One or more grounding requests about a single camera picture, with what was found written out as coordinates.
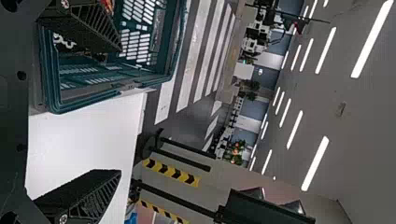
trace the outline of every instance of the white table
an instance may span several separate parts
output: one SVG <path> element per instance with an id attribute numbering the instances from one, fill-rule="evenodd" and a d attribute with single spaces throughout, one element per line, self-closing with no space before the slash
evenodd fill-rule
<path id="1" fill-rule="evenodd" d="M 101 223 L 123 223 L 144 96 L 114 98 L 64 115 L 30 117 L 28 195 L 35 199 L 91 169 L 119 169 L 122 178 Z"/>

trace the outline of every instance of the green plastic crate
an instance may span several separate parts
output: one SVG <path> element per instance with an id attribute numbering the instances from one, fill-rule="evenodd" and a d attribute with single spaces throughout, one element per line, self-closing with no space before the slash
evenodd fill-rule
<path id="1" fill-rule="evenodd" d="M 108 53 L 105 63 L 76 53 L 60 53 L 54 47 L 54 33 L 39 27 L 41 73 L 49 112 L 66 113 L 117 96 L 120 90 L 170 80 L 184 34 L 184 10 L 185 0 L 116 0 L 114 22 L 121 35 L 122 52 Z"/>

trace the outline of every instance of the ceiling light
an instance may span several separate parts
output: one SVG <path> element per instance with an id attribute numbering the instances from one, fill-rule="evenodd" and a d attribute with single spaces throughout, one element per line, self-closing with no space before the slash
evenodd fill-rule
<path id="1" fill-rule="evenodd" d="M 289 150 L 289 148 L 290 148 L 290 146 L 291 146 L 291 143 L 293 142 L 293 139 L 294 139 L 294 135 L 296 134 L 296 132 L 297 132 L 297 129 L 298 129 L 298 126 L 300 125 L 300 122 L 301 122 L 301 119 L 303 118 L 303 110 L 300 110 L 300 113 L 298 113 L 298 116 L 297 116 L 297 120 L 296 120 L 296 122 L 294 123 L 294 127 L 293 127 L 293 129 L 291 130 L 291 134 L 290 134 L 290 137 L 289 137 L 289 141 L 288 141 L 288 143 L 286 144 L 286 148 Z"/>
<path id="2" fill-rule="evenodd" d="M 290 69 L 291 71 L 293 71 L 294 65 L 296 65 L 296 63 L 297 63 L 297 59 L 298 59 L 298 55 L 300 54 L 300 50 L 301 50 L 301 45 L 299 45 L 297 48 L 296 55 L 294 56 L 293 63 L 291 64 L 291 69 Z"/>
<path id="3" fill-rule="evenodd" d="M 283 58 L 283 63 L 281 69 L 285 67 L 286 61 L 288 60 L 289 51 L 286 52 L 285 57 Z"/>
<path id="4" fill-rule="evenodd" d="M 304 11 L 304 14 L 303 14 L 303 17 L 305 17 L 305 16 L 306 16 L 306 13 L 308 13 L 308 9 L 309 9 L 309 6 L 306 6 L 305 11 Z"/>
<path id="5" fill-rule="evenodd" d="M 282 119 L 280 120 L 279 128 L 282 128 L 283 122 L 285 122 L 285 118 L 288 115 L 290 104 L 291 104 L 291 99 L 289 98 L 288 103 L 286 104 L 286 107 L 285 107 L 285 111 L 283 112 Z"/>
<path id="6" fill-rule="evenodd" d="M 253 160 L 251 161 L 250 169 L 248 169 L 249 171 L 251 171 L 253 169 L 255 161 L 256 161 L 256 157 L 254 157 Z"/>
<path id="7" fill-rule="evenodd" d="M 253 158 L 253 155 L 254 155 L 254 153 L 256 152 L 256 147 L 257 147 L 257 144 L 254 145 L 254 148 L 253 148 L 253 151 L 251 152 L 250 158 Z"/>
<path id="8" fill-rule="evenodd" d="M 265 164 L 264 164 L 264 166 L 262 167 L 262 175 L 264 175 L 265 170 L 267 169 L 268 162 L 270 161 L 271 156 L 272 156 L 272 149 L 268 152 L 267 159 L 265 160 Z"/>
<path id="9" fill-rule="evenodd" d="M 276 104 L 276 100 L 277 100 L 277 96 L 279 95 L 279 92 L 280 92 L 280 87 L 277 88 L 276 95 L 275 95 L 274 102 L 273 102 L 273 106 L 275 106 L 275 104 Z"/>
<path id="10" fill-rule="evenodd" d="M 265 133 L 267 132 L 267 128 L 268 128 L 268 121 L 265 122 L 265 127 L 264 127 L 264 130 L 262 131 L 262 139 L 264 138 Z"/>
<path id="11" fill-rule="evenodd" d="M 312 6 L 311 13 L 309 13 L 309 19 L 312 19 L 314 16 L 315 8 L 317 7 L 318 0 L 315 0 L 314 5 Z"/>
<path id="12" fill-rule="evenodd" d="M 319 167 L 320 161 L 323 158 L 324 152 L 326 151 L 327 145 L 329 145 L 329 138 L 327 138 L 326 136 L 323 136 L 323 139 L 320 143 L 317 154 L 315 155 L 315 158 L 312 161 L 311 167 L 309 167 L 308 174 L 306 174 L 304 183 L 301 186 L 302 191 L 308 190 L 309 185 L 311 184 L 312 179 L 314 178 L 315 172 L 317 171 L 317 169 Z"/>
<path id="13" fill-rule="evenodd" d="M 268 113 L 265 113 L 264 119 L 262 120 L 262 127 L 261 127 L 261 129 L 264 127 L 264 123 L 265 123 L 265 121 L 267 120 L 267 115 L 268 115 Z"/>
<path id="14" fill-rule="evenodd" d="M 316 74 L 320 73 L 321 67 L 322 67 L 322 65 L 324 63 L 324 59 L 326 58 L 327 52 L 329 51 L 330 44 L 332 43 L 332 38 L 334 37 L 336 30 L 337 30 L 337 28 L 333 27 L 332 30 L 330 31 L 329 38 L 327 38 L 326 45 L 324 46 L 323 52 L 322 52 L 322 54 L 320 56 L 317 70 L 315 70 Z"/>
<path id="15" fill-rule="evenodd" d="M 311 38 L 311 40 L 309 41 L 308 47 L 306 48 L 306 52 L 305 52 L 305 55 L 304 55 L 304 58 L 303 58 L 303 62 L 301 63 L 301 66 L 300 66 L 300 72 L 303 72 L 303 70 L 304 70 L 306 60 L 308 59 L 309 52 L 311 51 L 311 48 L 312 48 L 313 44 L 314 44 L 314 38 Z"/>
<path id="16" fill-rule="evenodd" d="M 277 113 L 279 112 L 280 106 L 282 105 L 282 101 L 283 101 L 283 97 L 285 96 L 285 92 L 282 91 L 282 94 L 280 94 L 280 99 L 279 99 L 279 103 L 277 104 L 277 108 L 275 111 L 275 115 L 277 115 Z"/>
<path id="17" fill-rule="evenodd" d="M 359 56 L 359 59 L 356 62 L 355 67 L 353 68 L 351 77 L 358 78 L 361 75 L 361 71 L 363 70 L 363 67 L 367 62 L 370 52 L 373 49 L 374 43 L 378 38 L 379 33 L 381 32 L 382 26 L 384 25 L 384 22 L 387 19 L 387 16 L 389 14 L 390 8 L 393 5 L 393 2 L 394 2 L 393 0 L 386 1 L 382 5 L 381 10 L 379 10 L 373 28 L 370 31 L 369 36 L 367 37 L 363 49 L 361 50 L 361 55 Z"/>

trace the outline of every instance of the ceiling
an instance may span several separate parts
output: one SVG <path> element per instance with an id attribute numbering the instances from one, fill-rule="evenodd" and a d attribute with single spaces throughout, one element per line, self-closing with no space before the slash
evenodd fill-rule
<path id="1" fill-rule="evenodd" d="M 290 55 L 277 86 L 285 91 L 280 112 L 269 109 L 267 134 L 256 152 L 254 171 L 261 172 L 268 150 L 272 158 L 265 172 L 300 187 L 324 135 L 330 144 L 309 192 L 340 200 L 353 223 L 394 223 L 396 202 L 396 4 L 382 28 L 358 79 L 350 75 L 384 0 L 318 0 L 314 18 L 303 36 L 290 43 Z M 313 0 L 305 3 L 310 7 Z M 319 75 L 315 74 L 330 30 L 337 27 Z M 304 71 L 299 72 L 310 38 L 314 44 Z M 302 45 L 296 68 L 290 67 Z M 291 105 L 279 129 L 287 100 Z M 343 116 L 336 111 L 346 103 Z M 304 111 L 290 150 L 286 150 L 294 121 Z"/>

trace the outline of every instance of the yellow and black warning stripe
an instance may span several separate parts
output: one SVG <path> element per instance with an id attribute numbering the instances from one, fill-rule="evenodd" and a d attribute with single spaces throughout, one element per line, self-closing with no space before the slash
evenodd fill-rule
<path id="1" fill-rule="evenodd" d="M 167 211 L 163 210 L 162 208 L 160 208 L 158 206 L 155 206 L 152 203 L 148 203 L 148 202 L 142 201 L 142 200 L 140 200 L 139 202 L 140 202 L 140 204 L 142 204 L 142 206 L 147 207 L 148 209 L 151 209 L 154 212 L 156 212 L 158 214 L 161 214 L 164 217 L 169 217 L 172 220 L 177 221 L 179 224 L 189 224 L 190 223 L 188 220 L 186 220 L 186 219 L 184 219 L 182 217 L 179 217 L 179 216 L 177 216 L 175 214 L 172 214 L 170 212 L 167 212 Z"/>
<path id="2" fill-rule="evenodd" d="M 143 166 L 195 188 L 198 188 L 199 181 L 201 180 L 201 177 L 199 176 L 190 175 L 184 171 L 176 169 L 175 167 L 162 164 L 161 162 L 152 159 L 146 159 L 143 161 Z"/>

